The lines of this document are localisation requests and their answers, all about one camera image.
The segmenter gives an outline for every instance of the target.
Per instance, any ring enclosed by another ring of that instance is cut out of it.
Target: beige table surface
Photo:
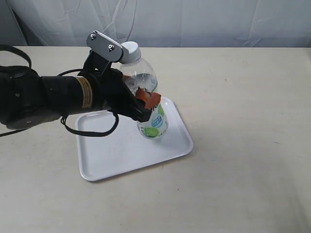
[[[21,48],[40,75],[79,68],[88,54]],[[311,232],[311,49],[142,53],[159,92],[176,103],[193,152],[89,183],[75,136],[59,121],[1,138],[0,232]],[[20,61],[0,53],[1,64]]]

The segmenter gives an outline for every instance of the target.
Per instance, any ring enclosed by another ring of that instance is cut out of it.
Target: robotic arm
[[[118,114],[140,122],[148,121],[151,110],[136,99],[123,81],[123,74],[112,69],[112,62],[119,62],[128,50],[100,32],[92,32],[86,41],[91,48],[81,69],[65,71],[58,76],[39,76],[31,69],[27,54],[17,48],[0,46],[0,50],[15,53],[28,61],[25,66],[0,66],[0,123],[18,133],[33,126],[57,120],[71,133],[82,136],[107,136],[118,125]],[[64,76],[77,72],[75,76]],[[116,122],[104,133],[81,132],[69,128],[69,115],[108,110]]]

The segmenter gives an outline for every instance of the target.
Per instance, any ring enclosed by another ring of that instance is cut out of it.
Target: plastic bottle
[[[169,122],[160,103],[161,95],[155,92],[147,93],[139,88],[136,98],[145,102],[145,108],[152,110],[149,121],[137,122],[140,134],[148,139],[162,137],[167,132]]]
[[[135,79],[138,87],[154,92],[157,87],[156,74],[152,66],[141,57],[138,44],[127,41],[122,43],[122,46],[128,50],[128,54],[125,54],[120,61],[120,71],[125,77],[130,76]]]

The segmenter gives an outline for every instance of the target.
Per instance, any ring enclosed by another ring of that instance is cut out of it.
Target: white wall
[[[26,45],[26,40],[5,0],[0,0],[0,44]]]
[[[311,0],[8,0],[45,45],[92,30],[155,47],[311,46]]]

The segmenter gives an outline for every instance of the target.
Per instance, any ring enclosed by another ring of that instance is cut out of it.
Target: plastic tray
[[[169,121],[160,139],[144,138],[135,121],[120,116],[117,129],[107,137],[77,136],[79,167],[82,177],[97,181],[189,154],[193,141],[174,103],[165,97],[162,107]],[[108,111],[85,114],[76,120],[76,129],[104,132],[115,118]]]

